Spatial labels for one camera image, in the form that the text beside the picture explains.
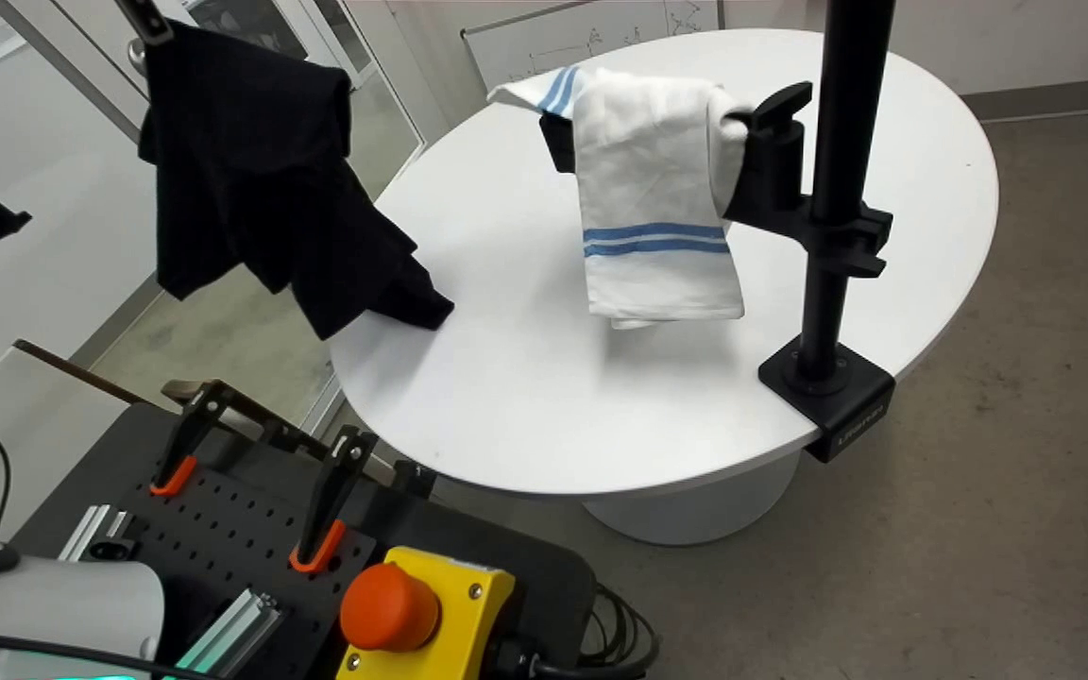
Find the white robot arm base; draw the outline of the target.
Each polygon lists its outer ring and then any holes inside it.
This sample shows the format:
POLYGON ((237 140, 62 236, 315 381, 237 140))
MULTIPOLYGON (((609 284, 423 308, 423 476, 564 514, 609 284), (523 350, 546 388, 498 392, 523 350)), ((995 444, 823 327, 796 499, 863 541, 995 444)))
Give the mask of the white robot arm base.
POLYGON ((0 680, 140 680, 168 629, 145 562, 66 562, 0 544, 0 680))

